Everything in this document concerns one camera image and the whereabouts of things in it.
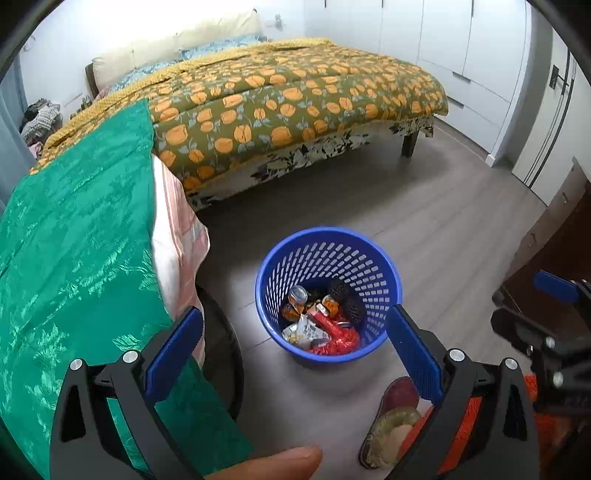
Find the person left hand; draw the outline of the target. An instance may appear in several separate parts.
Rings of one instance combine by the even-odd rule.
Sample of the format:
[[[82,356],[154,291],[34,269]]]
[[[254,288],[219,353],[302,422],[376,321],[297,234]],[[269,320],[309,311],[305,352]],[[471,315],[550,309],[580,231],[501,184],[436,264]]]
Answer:
[[[209,480],[308,480],[322,463],[318,446],[290,450],[248,460],[207,475]]]

